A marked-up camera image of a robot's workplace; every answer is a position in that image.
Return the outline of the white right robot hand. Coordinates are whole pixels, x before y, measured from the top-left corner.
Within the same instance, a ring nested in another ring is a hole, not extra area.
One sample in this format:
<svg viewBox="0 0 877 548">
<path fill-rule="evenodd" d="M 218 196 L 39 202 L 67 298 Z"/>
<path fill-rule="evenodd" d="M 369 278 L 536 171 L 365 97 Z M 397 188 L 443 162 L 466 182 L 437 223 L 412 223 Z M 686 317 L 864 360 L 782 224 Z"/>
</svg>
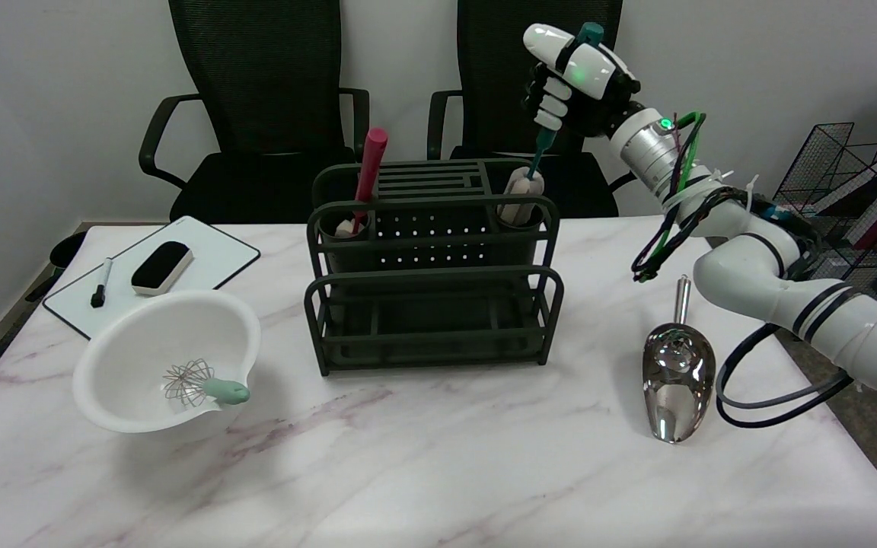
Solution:
<svg viewBox="0 0 877 548">
<path fill-rule="evenodd" d="M 537 60 L 523 107 L 543 129 L 568 129 L 582 138 L 610 136 L 631 111 L 641 84 L 600 37 L 597 24 L 577 35 L 532 24 L 523 45 Z"/>
</svg>

